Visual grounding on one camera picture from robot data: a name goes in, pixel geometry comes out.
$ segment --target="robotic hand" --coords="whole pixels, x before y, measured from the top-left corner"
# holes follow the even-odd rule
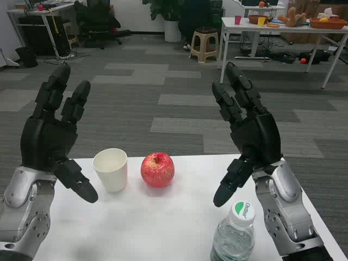
[[[77,139],[76,123],[84,112],[90,83],[82,81],[72,97],[66,99],[61,120],[54,117],[69,76],[68,64],[61,64],[42,84],[34,113],[24,126],[22,166],[15,170],[0,201],[1,261],[34,259],[49,231],[49,209],[57,179],[84,200],[98,200],[80,166],[67,158]]]
[[[237,66],[229,63],[226,72],[235,96],[230,97],[222,84],[215,83],[213,94],[223,119],[231,125],[231,138],[241,156],[228,167],[214,204],[225,204],[252,176],[266,228],[283,260],[332,260],[303,205],[301,186],[282,159],[281,139],[272,114]],[[244,119],[241,107],[246,110]]]

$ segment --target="white bottle cap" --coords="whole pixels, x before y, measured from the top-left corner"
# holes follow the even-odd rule
[[[231,221],[239,227],[248,227],[254,222],[255,210],[247,201],[236,202],[229,213]]]

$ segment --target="plant pot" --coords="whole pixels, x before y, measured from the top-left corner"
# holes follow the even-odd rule
[[[181,41],[181,32],[178,23],[178,21],[164,21],[164,35],[167,42]]]

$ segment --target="gray carpet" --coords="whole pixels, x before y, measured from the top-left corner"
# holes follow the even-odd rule
[[[296,52],[311,48],[275,47]],[[92,158],[110,147],[130,157],[154,151],[172,156],[237,153],[211,93],[220,63],[199,65],[181,44],[165,43],[163,36],[135,35],[122,46],[79,51],[92,55],[69,62],[68,94],[82,79],[90,80],[92,89],[70,158]],[[237,54],[238,45],[231,45],[229,58]],[[304,73],[306,66],[298,61],[236,64],[261,92],[278,123],[282,152],[347,254],[348,66],[339,62],[327,89],[321,90],[330,63],[313,65],[311,73]],[[54,68],[39,60],[32,69],[0,72],[1,194],[21,163],[20,136],[36,93]]]

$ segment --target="desk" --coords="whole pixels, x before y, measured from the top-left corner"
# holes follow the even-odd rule
[[[253,39],[253,44],[252,44],[252,51],[251,51],[251,57],[255,57],[257,45],[258,45],[258,40],[260,36],[260,32],[284,32],[284,33],[314,33],[318,34],[319,37],[316,41],[315,48],[312,54],[312,57],[310,58],[308,67],[306,69],[306,72],[309,72],[309,69],[312,65],[313,58],[315,56],[316,50],[319,47],[319,43],[321,40],[321,35],[322,34],[344,34],[339,47],[336,52],[336,56],[334,57],[333,63],[331,65],[330,70],[328,71],[326,78],[324,80],[324,83],[322,84],[322,89],[325,88],[330,75],[337,63],[337,60],[342,52],[343,47],[345,46],[345,43],[348,39],[348,26],[343,27],[341,30],[333,30],[333,29],[316,29],[312,28],[311,26],[299,26],[299,27],[287,27],[287,26],[280,26],[278,28],[271,28],[267,26],[257,26],[257,24],[251,24],[249,22],[248,18],[242,18],[240,21],[240,24],[234,24],[234,18],[233,17],[223,17],[222,18],[222,27],[221,27],[221,39],[220,39],[220,54],[219,54],[219,59],[221,59],[222,55],[222,44],[223,41],[225,41],[225,50],[223,52],[223,62],[222,62],[222,72],[221,72],[221,78],[220,78],[220,83],[223,83],[223,77],[225,75],[225,68],[226,68],[226,58],[227,58],[227,51],[228,51],[228,43],[230,42],[229,35],[231,33],[234,33],[235,31],[248,31],[248,32],[256,32],[254,39]]]
[[[78,159],[99,200],[90,204],[59,181],[51,206],[51,229],[34,261],[210,261],[213,236],[236,200],[256,210],[256,244],[250,260],[281,261],[265,225],[250,178],[221,208],[213,198],[226,169],[239,155],[172,157],[175,176],[164,189],[148,187],[140,176],[144,158],[128,158],[128,185],[105,191],[92,169],[92,159]],[[335,261],[347,261],[306,193],[303,202]]]
[[[286,9],[285,7],[281,5],[274,5],[271,7],[259,7],[258,5],[256,5],[254,7],[248,7],[248,6],[242,5],[241,2],[238,0],[233,0],[233,1],[238,3],[244,9],[244,17],[248,17],[249,11],[257,11],[260,15],[264,15],[265,12],[272,12],[272,11]]]
[[[63,10],[66,10],[68,8],[73,8],[74,6],[74,3],[64,3],[64,4],[61,4],[60,6],[57,6],[55,8],[52,8],[52,14],[54,13],[57,13],[57,12],[61,12]],[[12,21],[12,24],[14,25],[16,31],[17,31],[17,34],[22,42],[22,45],[25,46],[25,41],[23,40],[22,38],[22,35],[18,29],[18,26],[31,26],[31,24],[18,24],[16,22],[16,18],[15,16],[16,15],[24,15],[25,14],[25,10],[24,9],[12,9],[12,10],[8,10],[7,13],[9,14],[10,16],[10,19]],[[38,11],[37,9],[34,9],[34,10],[30,10],[27,12],[28,15],[33,15],[33,16],[41,16],[42,17],[42,20],[43,20],[43,25],[35,25],[35,26],[45,26],[47,28],[47,32],[48,32],[48,35],[49,35],[49,38],[51,40],[51,43],[52,43],[52,46],[56,46],[55,42],[54,42],[54,38],[53,38],[53,35],[52,35],[52,32],[51,32],[51,29],[49,27],[49,24],[48,24],[48,21],[47,21],[47,18],[46,16],[51,16],[51,13],[50,11],[47,11],[47,10],[44,10],[44,11]],[[55,56],[56,57],[59,57],[59,53],[57,51],[56,48],[53,48],[54,49],[54,53],[55,53]]]

